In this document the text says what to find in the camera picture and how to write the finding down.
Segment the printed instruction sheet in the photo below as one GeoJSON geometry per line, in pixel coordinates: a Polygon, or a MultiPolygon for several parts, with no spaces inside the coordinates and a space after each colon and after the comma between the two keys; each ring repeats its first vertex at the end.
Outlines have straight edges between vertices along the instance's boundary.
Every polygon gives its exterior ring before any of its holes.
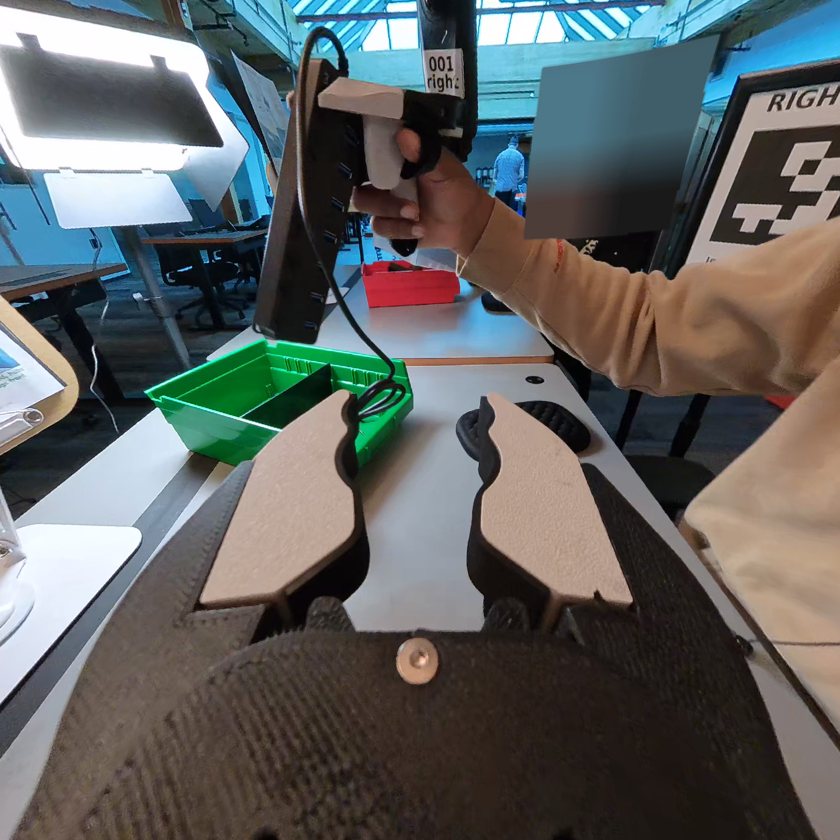
{"type": "Polygon", "coordinates": [[[56,374],[1,326],[1,414],[34,408],[65,387],[56,374]]]}

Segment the green plastic bin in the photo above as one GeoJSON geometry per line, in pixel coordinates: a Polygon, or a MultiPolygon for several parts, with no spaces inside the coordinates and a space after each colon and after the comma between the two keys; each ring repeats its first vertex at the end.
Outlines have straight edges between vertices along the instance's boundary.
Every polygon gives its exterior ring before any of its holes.
{"type": "Polygon", "coordinates": [[[192,452],[231,466],[267,448],[358,466],[413,409],[406,366],[377,356],[260,339],[180,374],[147,396],[192,452]]]}

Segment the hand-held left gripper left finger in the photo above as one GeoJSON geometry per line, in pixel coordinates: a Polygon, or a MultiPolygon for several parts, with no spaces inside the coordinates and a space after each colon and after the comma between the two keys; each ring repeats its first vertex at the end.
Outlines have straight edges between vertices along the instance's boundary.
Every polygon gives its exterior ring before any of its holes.
{"type": "Polygon", "coordinates": [[[336,391],[252,460],[198,602],[273,606],[301,620],[321,596],[345,602],[370,568],[356,395],[336,391]]]}

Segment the black ribbed wrist rest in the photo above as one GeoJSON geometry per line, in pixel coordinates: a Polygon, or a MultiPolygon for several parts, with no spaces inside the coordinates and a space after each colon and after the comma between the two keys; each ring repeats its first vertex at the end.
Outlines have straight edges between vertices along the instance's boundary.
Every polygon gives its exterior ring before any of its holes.
{"type": "MultiPolygon", "coordinates": [[[[558,403],[527,401],[517,402],[516,405],[563,440],[575,454],[581,454],[590,446],[592,437],[588,427],[558,403]]],[[[478,408],[469,411],[458,419],[455,426],[458,441],[467,456],[475,461],[480,458],[480,441],[477,430],[479,414],[480,410],[478,408]]]]}

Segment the wooden background desk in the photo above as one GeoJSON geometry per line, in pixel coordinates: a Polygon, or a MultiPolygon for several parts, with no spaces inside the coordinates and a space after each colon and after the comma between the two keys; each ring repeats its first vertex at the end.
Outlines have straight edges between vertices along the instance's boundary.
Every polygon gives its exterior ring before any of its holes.
{"type": "MultiPolygon", "coordinates": [[[[213,258],[233,262],[239,267],[241,280],[237,283],[227,283],[227,289],[231,293],[235,292],[244,296],[247,300],[247,309],[249,308],[249,305],[256,300],[255,293],[242,291],[241,287],[249,281],[259,281],[266,244],[266,234],[263,231],[214,230],[197,233],[185,233],[180,231],[177,233],[167,234],[148,234],[141,238],[141,244],[150,246],[152,249],[154,249],[155,245],[173,245],[178,247],[188,247],[190,249],[199,249],[201,251],[202,258],[205,261],[213,258]]],[[[189,289],[189,287],[168,288],[189,289]]],[[[197,291],[196,298],[198,298],[200,296],[199,290],[193,288],[191,289],[197,291]]],[[[241,322],[245,321],[245,317],[243,319],[239,319],[237,313],[234,311],[227,309],[219,311],[213,298],[209,299],[208,304],[211,309],[211,314],[208,313],[203,316],[203,322],[206,326],[203,328],[197,328],[193,321],[193,328],[196,331],[232,331],[241,322]]]]}
{"type": "Polygon", "coordinates": [[[30,322],[57,319],[88,372],[98,371],[96,393],[108,404],[125,405],[127,397],[105,360],[95,365],[90,330],[79,309],[105,301],[102,279],[127,272],[124,263],[66,264],[51,266],[4,266],[1,268],[2,298],[20,303],[24,317],[30,322]]]}

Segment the instruction sheet on stand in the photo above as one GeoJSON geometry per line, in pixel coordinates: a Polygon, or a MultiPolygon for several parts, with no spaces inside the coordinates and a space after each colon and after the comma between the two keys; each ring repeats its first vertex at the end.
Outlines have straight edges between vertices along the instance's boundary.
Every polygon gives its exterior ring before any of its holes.
{"type": "MultiPolygon", "coordinates": [[[[76,405],[75,372],[6,300],[5,326],[65,389],[23,412],[1,414],[5,455],[54,426],[76,405]]],[[[10,700],[26,678],[78,619],[106,583],[138,550],[134,527],[36,523],[16,527],[1,497],[1,701],[10,700]]]]}

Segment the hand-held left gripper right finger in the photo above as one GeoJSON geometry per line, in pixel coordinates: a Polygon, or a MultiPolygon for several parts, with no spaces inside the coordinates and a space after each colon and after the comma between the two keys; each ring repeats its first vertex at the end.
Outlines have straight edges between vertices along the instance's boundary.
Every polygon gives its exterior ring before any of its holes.
{"type": "Polygon", "coordinates": [[[566,607],[628,609],[629,583],[572,448],[492,392],[476,424],[480,488],[467,572],[486,608],[520,602],[531,627],[553,629],[566,607]]]}

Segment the red plastic bin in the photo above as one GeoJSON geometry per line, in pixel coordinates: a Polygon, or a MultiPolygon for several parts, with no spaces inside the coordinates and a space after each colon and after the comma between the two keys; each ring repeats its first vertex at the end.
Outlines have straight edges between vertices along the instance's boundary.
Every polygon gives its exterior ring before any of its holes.
{"type": "Polygon", "coordinates": [[[403,259],[375,261],[361,269],[370,309],[443,305],[460,295],[453,271],[415,266],[403,259]]]}

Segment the black white marker sign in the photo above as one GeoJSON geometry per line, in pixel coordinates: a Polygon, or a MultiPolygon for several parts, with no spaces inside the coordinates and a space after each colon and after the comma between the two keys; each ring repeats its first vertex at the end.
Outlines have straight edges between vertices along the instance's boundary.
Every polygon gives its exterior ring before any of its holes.
{"type": "Polygon", "coordinates": [[[741,75],[668,270],[837,217],[838,126],[838,59],[741,75]]]}

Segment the person's right forearm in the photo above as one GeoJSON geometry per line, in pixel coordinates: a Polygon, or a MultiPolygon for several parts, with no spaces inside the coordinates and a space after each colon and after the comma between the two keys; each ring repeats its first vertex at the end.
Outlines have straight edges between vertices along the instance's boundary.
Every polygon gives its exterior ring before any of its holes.
{"type": "Polygon", "coordinates": [[[619,387],[798,396],[838,358],[838,219],[721,259],[629,272],[527,240],[496,203],[458,273],[619,387]]]}

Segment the person's right hand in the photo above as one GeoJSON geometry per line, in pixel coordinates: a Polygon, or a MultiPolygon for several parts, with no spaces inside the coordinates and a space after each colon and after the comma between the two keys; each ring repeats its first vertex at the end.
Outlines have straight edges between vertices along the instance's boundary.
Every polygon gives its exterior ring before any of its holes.
{"type": "Polygon", "coordinates": [[[415,239],[426,249],[448,249],[467,259],[492,215],[495,200],[483,191],[448,149],[436,167],[416,181],[417,199],[401,198],[372,185],[353,189],[352,204],[371,217],[375,234],[415,239]]]}

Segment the bright light panel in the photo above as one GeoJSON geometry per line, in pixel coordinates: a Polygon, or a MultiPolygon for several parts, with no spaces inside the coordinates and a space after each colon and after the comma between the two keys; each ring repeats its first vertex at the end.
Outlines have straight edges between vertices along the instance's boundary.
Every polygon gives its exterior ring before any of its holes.
{"type": "Polygon", "coordinates": [[[219,208],[249,144],[209,87],[203,50],[150,20],[2,2],[2,151],[43,177],[64,229],[120,228],[184,371],[189,353],[140,244],[148,224],[192,220],[172,176],[219,208]]]}

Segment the black office chair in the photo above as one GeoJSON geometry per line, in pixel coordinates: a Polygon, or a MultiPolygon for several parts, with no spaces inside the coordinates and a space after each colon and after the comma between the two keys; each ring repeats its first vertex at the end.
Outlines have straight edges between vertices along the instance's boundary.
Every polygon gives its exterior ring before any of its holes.
{"type": "Polygon", "coordinates": [[[239,319],[245,317],[247,300],[235,292],[231,293],[226,285],[241,280],[239,267],[224,259],[205,261],[201,251],[196,248],[173,245],[155,245],[154,252],[161,268],[163,282],[168,287],[189,287],[198,289],[200,296],[175,311],[175,319],[181,321],[184,314],[194,310],[194,324],[203,328],[205,314],[211,314],[208,301],[215,300],[219,311],[223,309],[236,312],[239,319]]]}

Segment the person's beige hoodie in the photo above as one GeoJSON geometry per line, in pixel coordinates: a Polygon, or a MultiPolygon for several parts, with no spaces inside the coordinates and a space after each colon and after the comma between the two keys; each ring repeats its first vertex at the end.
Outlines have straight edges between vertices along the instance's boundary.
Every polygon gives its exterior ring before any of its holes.
{"type": "Polygon", "coordinates": [[[838,360],[690,503],[679,530],[838,728],[838,360]]]}

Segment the white wooden document stand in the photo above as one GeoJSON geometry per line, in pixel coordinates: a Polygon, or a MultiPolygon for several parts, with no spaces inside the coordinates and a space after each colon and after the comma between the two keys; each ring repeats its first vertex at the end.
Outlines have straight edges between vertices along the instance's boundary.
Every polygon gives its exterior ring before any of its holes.
{"type": "Polygon", "coordinates": [[[232,54],[234,65],[255,114],[268,156],[276,174],[280,173],[289,124],[289,113],[276,85],[232,54]]]}

